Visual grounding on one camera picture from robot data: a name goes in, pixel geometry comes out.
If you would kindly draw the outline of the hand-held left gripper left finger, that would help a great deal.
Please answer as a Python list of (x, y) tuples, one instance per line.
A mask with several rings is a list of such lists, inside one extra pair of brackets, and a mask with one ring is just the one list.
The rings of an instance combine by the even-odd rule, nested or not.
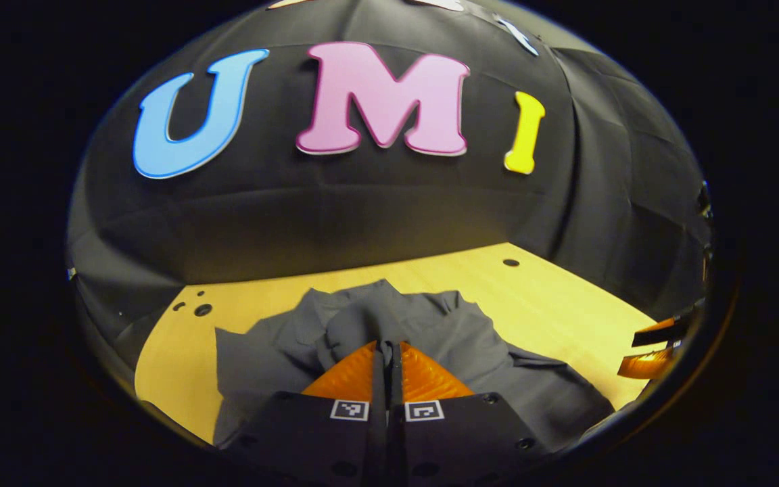
[(386, 484), (387, 391), (369, 342), (301, 392), (275, 392), (223, 453), (272, 486)]

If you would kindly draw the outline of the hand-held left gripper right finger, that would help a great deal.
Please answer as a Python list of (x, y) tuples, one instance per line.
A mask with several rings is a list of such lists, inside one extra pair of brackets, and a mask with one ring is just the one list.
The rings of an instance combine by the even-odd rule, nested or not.
[(392, 354), (392, 485), (495, 486), (553, 458), (501, 394), (474, 392), (408, 342)]

